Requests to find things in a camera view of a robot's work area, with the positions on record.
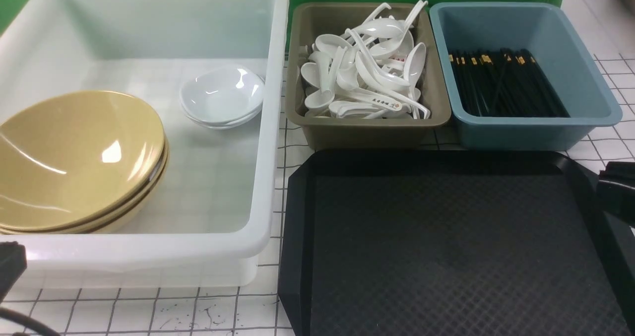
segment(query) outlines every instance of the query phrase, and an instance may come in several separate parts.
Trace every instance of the table surface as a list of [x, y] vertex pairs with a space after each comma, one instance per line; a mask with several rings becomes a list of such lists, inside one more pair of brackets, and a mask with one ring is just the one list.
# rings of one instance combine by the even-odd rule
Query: table surface
[[[565, 155], [595, 173], [609, 161], [635, 162], [635, 17], [617, 0], [564, 0], [624, 118], [597, 128]], [[293, 336], [276, 297], [288, 177], [313, 151], [301, 128], [280, 114], [271, 239], [256, 280], [241, 288], [15, 289], [2, 306], [29, 314], [66, 335]], [[451, 126], [423, 141], [426, 150], [460, 150]], [[22, 328], [0, 321], [0, 336]]]

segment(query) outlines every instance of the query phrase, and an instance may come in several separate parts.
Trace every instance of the yellow bowl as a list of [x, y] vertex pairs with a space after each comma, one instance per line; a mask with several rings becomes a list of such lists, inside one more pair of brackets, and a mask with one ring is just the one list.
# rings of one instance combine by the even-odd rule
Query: yellow bowl
[[87, 221], [80, 225], [73, 225], [68, 228], [60, 228], [55, 230], [38, 230], [31, 232], [22, 232], [19, 230], [10, 230], [0, 227], [0, 234], [79, 234], [79, 233], [97, 233], [98, 230], [104, 228], [105, 232], [112, 232], [115, 229], [121, 228], [141, 210], [141, 208], [147, 204], [150, 200], [150, 196], [155, 187], [159, 185], [159, 182], [163, 179], [165, 171], [168, 168], [168, 162], [170, 162], [170, 146], [168, 140], [165, 140], [165, 148], [163, 155], [159, 159], [159, 166], [156, 169], [156, 173], [150, 178], [137, 194], [132, 196], [122, 205], [116, 207], [113, 211], [99, 216], [94, 220]]
[[152, 107], [118, 92], [73, 92], [23, 110], [0, 126], [0, 227], [95, 219], [147, 182], [164, 140]]

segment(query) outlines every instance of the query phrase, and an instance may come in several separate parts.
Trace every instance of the blue plastic bin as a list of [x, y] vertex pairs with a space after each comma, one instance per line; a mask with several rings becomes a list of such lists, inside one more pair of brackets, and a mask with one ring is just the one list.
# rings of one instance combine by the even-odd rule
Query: blue plastic bin
[[[622, 110], [561, 9], [546, 3], [440, 3], [430, 10], [461, 144], [473, 149], [565, 151]], [[475, 117], [463, 110], [448, 49], [528, 49], [570, 118]]]

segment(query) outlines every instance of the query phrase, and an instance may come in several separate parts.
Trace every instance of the stack of white dishes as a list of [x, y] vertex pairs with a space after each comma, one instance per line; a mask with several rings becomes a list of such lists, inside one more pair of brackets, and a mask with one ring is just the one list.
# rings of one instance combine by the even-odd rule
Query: stack of white dishes
[[235, 128], [262, 110], [265, 83], [241, 65], [225, 65], [184, 84], [181, 107], [186, 116], [205, 128]]

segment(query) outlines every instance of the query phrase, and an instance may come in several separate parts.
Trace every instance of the black serving tray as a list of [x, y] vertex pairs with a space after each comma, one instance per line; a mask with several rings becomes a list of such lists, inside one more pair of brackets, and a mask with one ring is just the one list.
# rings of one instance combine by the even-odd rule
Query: black serving tray
[[320, 151], [289, 179], [296, 336], [632, 336], [635, 238], [550, 152]]

